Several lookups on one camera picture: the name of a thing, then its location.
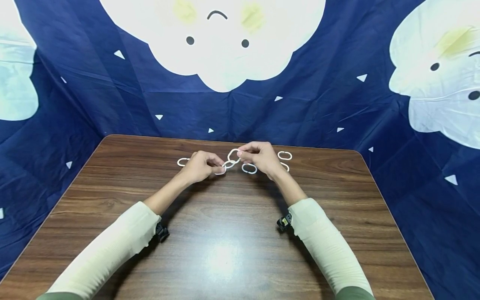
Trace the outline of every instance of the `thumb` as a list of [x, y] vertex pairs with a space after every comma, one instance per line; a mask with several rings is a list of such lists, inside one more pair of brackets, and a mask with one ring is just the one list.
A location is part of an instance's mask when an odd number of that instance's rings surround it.
[[237, 151], [237, 156], [240, 157], [241, 159], [255, 162], [255, 156], [257, 156], [257, 154], [252, 154], [244, 151]]
[[212, 174], [223, 175], [227, 169], [225, 167], [212, 167]]

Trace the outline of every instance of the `forearm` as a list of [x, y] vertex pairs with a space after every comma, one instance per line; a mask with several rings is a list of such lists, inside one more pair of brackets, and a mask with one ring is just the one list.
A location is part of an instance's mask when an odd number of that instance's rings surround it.
[[337, 299], [373, 299], [355, 254], [319, 204], [308, 198], [290, 206], [288, 211], [295, 235], [305, 244]]
[[298, 201], [307, 198], [302, 188], [292, 178], [290, 173], [283, 168], [272, 173], [272, 180], [277, 184], [288, 206], [292, 206]]
[[144, 200], [147, 205], [155, 214], [161, 216], [172, 202], [184, 191], [191, 182], [181, 173], [175, 175], [166, 185], [164, 185], [155, 194]]
[[129, 208], [74, 259], [47, 291], [46, 299], [58, 292], [92, 298], [122, 264], [148, 245], [159, 215], [188, 185], [177, 175], [143, 203]]

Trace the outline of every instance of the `yellow cheek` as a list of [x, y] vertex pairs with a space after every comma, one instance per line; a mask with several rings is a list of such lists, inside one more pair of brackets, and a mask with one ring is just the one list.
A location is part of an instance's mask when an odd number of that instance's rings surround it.
[[197, 18], [197, 11], [193, 4], [187, 0], [176, 0], [173, 5], [173, 13], [186, 24], [192, 24]]
[[477, 38], [475, 31], [477, 29], [471, 26], [452, 29], [440, 39], [436, 48], [441, 56], [446, 57], [469, 50], [471, 43]]
[[261, 6], [256, 2], [247, 3], [242, 11], [241, 24], [251, 34], [262, 28], [264, 24], [264, 14]]

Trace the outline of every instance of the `green sleeve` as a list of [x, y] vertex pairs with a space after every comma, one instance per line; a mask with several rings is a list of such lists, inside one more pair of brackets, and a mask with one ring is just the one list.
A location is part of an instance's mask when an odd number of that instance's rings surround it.
[[346, 287], [338, 292], [335, 300], [375, 300], [375, 298], [362, 288]]
[[46, 293], [36, 300], [83, 300], [82, 297], [73, 293]]

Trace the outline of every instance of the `cream sleeve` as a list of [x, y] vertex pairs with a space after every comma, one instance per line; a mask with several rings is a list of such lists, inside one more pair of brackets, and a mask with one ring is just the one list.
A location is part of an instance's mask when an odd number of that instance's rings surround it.
[[288, 211], [295, 235], [303, 241], [335, 295], [344, 288], [359, 287], [373, 297], [355, 254], [320, 205], [308, 198], [295, 203]]
[[91, 299], [123, 263], [148, 246], [159, 221], [143, 202], [136, 203], [72, 261], [47, 295], [67, 292]]

